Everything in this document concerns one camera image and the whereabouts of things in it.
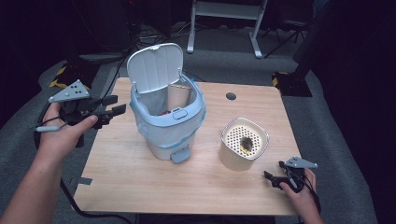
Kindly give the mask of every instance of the square basket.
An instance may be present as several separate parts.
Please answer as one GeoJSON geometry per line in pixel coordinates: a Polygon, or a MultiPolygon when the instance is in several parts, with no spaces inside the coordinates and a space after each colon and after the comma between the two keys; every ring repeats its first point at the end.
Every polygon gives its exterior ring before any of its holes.
{"type": "Polygon", "coordinates": [[[233,171],[245,171],[267,148],[268,133],[256,123],[245,119],[233,119],[221,133],[219,157],[233,171]]]}

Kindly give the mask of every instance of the trash can lid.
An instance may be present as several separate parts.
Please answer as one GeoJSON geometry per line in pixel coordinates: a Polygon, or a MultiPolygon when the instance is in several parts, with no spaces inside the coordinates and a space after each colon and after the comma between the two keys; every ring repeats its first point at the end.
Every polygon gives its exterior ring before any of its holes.
{"type": "Polygon", "coordinates": [[[160,90],[177,82],[182,68],[183,50],[173,43],[141,49],[127,63],[129,79],[136,83],[139,93],[160,90]]]}

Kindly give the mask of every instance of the metal stand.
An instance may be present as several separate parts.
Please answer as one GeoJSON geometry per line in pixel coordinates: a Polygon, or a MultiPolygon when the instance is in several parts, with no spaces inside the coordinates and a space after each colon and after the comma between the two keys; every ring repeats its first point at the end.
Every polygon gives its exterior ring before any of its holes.
{"type": "Polygon", "coordinates": [[[264,15],[267,0],[262,1],[261,6],[245,6],[224,3],[200,2],[193,0],[191,9],[191,31],[189,35],[189,43],[187,52],[194,52],[195,41],[195,17],[211,16],[223,18],[235,18],[256,21],[254,31],[249,32],[248,36],[254,50],[256,58],[262,57],[259,44],[257,43],[257,33],[259,32],[260,24],[262,23],[262,16],[264,15]]]}

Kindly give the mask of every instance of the chair leg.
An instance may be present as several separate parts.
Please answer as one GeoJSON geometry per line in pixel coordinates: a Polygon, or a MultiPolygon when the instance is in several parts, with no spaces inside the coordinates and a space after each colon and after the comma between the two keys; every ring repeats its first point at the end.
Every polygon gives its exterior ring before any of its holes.
{"type": "Polygon", "coordinates": [[[264,38],[266,35],[268,35],[268,33],[270,33],[271,29],[268,29],[267,31],[265,31],[265,33],[262,35],[262,38],[264,38]]]}
{"type": "Polygon", "coordinates": [[[296,37],[294,38],[294,44],[297,43],[297,39],[298,39],[298,35],[300,34],[300,32],[297,33],[296,37]]]}
{"type": "Polygon", "coordinates": [[[295,37],[298,34],[298,31],[294,32],[291,36],[289,36],[286,40],[284,40],[281,44],[279,44],[276,48],[274,48],[273,50],[271,50],[269,53],[267,53],[264,58],[268,58],[268,56],[270,56],[272,53],[274,53],[277,49],[279,49],[280,47],[282,47],[284,44],[286,44],[286,42],[288,42],[290,39],[292,39],[293,37],[295,37]]]}
{"type": "Polygon", "coordinates": [[[276,36],[277,36],[277,42],[279,42],[279,44],[280,44],[279,32],[277,31],[277,29],[276,29],[276,36]]]}

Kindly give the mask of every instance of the plastic bin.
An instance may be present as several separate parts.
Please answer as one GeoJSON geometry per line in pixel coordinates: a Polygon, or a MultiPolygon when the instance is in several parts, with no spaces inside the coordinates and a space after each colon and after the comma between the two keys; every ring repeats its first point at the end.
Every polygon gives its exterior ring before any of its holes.
{"type": "Polygon", "coordinates": [[[127,63],[137,129],[156,157],[175,163],[190,157],[195,132],[206,112],[200,88],[182,74],[182,65],[183,51],[176,44],[141,49],[127,63]],[[169,86],[190,89],[184,106],[168,108],[169,86]]]}

